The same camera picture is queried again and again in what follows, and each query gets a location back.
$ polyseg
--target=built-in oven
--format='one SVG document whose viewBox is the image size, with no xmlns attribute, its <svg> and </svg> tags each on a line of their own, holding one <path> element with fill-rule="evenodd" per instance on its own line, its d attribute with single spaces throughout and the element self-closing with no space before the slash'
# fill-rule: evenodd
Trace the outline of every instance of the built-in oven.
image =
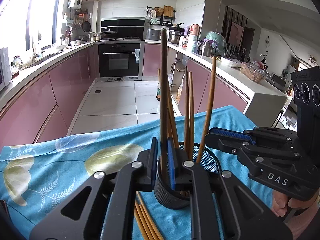
<svg viewBox="0 0 320 240">
<path fill-rule="evenodd" d="M 98 82 L 142 80 L 144 41 L 100 41 L 95 47 L 99 55 Z"/>
</svg>

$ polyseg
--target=camera lens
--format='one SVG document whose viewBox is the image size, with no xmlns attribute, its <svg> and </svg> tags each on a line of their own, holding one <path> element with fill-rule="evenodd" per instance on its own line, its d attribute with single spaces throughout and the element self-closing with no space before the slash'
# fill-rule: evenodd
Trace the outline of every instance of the camera lens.
<svg viewBox="0 0 320 240">
<path fill-rule="evenodd" d="M 319 87 L 317 85 L 313 86 L 312 98 L 313 98 L 313 102 L 315 103 L 315 105 L 319 106 L 320 105 L 320 91 L 319 91 Z"/>
<path fill-rule="evenodd" d="M 309 101 L 310 101 L 309 87 L 305 83 L 301 85 L 301 94 L 302 94 L 303 102 L 305 104 L 309 104 Z"/>
<path fill-rule="evenodd" d="M 299 99 L 300 98 L 300 90 L 299 90 L 299 87 L 297 84 L 294 85 L 294 97 L 296 99 Z"/>
</svg>

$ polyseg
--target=mesh pen holder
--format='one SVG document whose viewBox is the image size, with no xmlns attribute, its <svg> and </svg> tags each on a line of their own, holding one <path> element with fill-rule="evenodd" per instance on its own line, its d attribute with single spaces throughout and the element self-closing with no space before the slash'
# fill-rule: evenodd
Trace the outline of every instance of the mesh pen holder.
<svg viewBox="0 0 320 240">
<path fill-rule="evenodd" d="M 199 152 L 199 144 L 194 143 L 193 146 L 193 161 L 196 162 L 198 152 Z M 183 142 L 179 143 L 179 148 L 183 150 Z M 221 172 L 221 166 L 218 158 L 210 151 L 208 148 L 204 148 L 202 159 L 200 165 L 205 168 L 206 171 L 211 171 L 215 173 Z M 190 204 L 189 196 L 183 196 L 179 191 L 173 191 L 167 183 L 164 182 L 161 169 L 160 169 L 160 157 L 157 161 L 156 166 L 156 184 L 155 184 L 155 197 L 158 202 L 170 209 L 181 209 Z"/>
</svg>

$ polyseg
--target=clear plastic box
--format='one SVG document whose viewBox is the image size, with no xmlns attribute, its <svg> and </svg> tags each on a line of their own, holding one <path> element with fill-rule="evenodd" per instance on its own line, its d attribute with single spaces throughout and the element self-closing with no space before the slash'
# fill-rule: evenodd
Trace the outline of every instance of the clear plastic box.
<svg viewBox="0 0 320 240">
<path fill-rule="evenodd" d="M 255 68 L 253 65 L 242 62 L 240 72 L 245 75 L 247 78 L 253 82 L 260 83 L 263 80 L 266 80 L 267 74 L 261 70 Z"/>
</svg>

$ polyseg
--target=wooden cutting board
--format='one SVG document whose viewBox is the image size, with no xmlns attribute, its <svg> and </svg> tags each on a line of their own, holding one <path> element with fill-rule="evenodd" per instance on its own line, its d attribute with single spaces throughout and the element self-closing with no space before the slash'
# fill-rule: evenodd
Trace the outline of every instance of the wooden cutting board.
<svg viewBox="0 0 320 240">
<path fill-rule="evenodd" d="M 173 7 L 172 6 L 164 6 L 163 7 L 163 16 L 173 17 Z"/>
</svg>

